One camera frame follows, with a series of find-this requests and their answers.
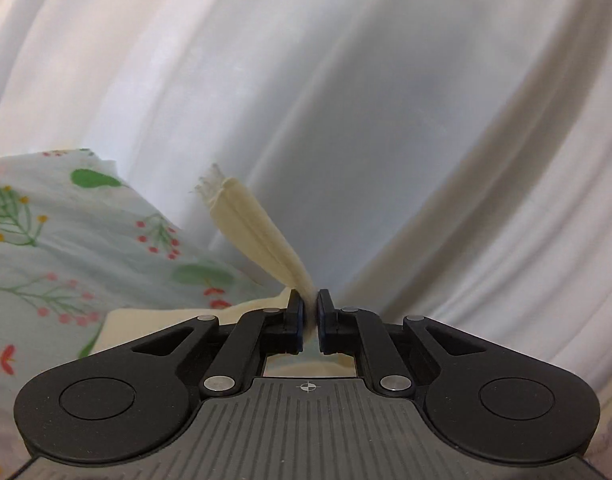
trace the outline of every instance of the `cream cloth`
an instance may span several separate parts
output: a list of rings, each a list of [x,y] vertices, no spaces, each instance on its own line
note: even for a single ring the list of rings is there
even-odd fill
[[[106,317],[93,352],[112,348],[201,314],[213,314],[221,324],[230,324],[236,323],[249,310],[285,308],[294,288],[306,305],[304,352],[299,356],[272,356],[264,374],[283,377],[354,376],[352,358],[342,354],[324,356],[319,353],[317,339],[312,337],[316,327],[315,286],[298,255],[255,197],[236,179],[225,178],[217,166],[211,168],[211,173],[202,179],[197,190],[208,206],[212,220],[225,237],[286,288],[278,296],[247,301],[224,310],[114,310]]]

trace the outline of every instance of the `red berry print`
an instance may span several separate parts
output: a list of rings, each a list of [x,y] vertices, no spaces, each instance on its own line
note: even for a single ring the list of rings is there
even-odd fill
[[[0,291],[24,300],[39,317],[48,317],[53,312],[62,324],[74,321],[79,326],[87,326],[89,321],[99,319],[99,314],[90,312],[92,305],[88,303],[95,299],[95,295],[87,291],[78,280],[60,280],[55,272],[41,274],[14,286],[0,286]]]
[[[222,288],[215,288],[214,286],[210,286],[204,291],[204,295],[210,296],[211,294],[223,294],[224,292],[226,291]]]
[[[211,308],[222,309],[222,308],[227,308],[229,306],[232,306],[232,305],[228,301],[224,301],[224,300],[212,300],[211,301]]]
[[[147,247],[151,253],[158,254],[161,251],[170,260],[175,260],[171,254],[179,255],[179,251],[174,250],[181,245],[180,241],[174,237],[177,231],[161,214],[155,213],[142,220],[137,220],[135,225],[145,230],[143,235],[136,233],[136,238],[142,243],[150,240]]]

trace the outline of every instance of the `white fabric backdrop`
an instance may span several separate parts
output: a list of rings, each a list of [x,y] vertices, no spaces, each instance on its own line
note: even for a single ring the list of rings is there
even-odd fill
[[[79,146],[253,277],[212,162],[340,304],[612,374],[612,0],[0,0],[0,155]]]

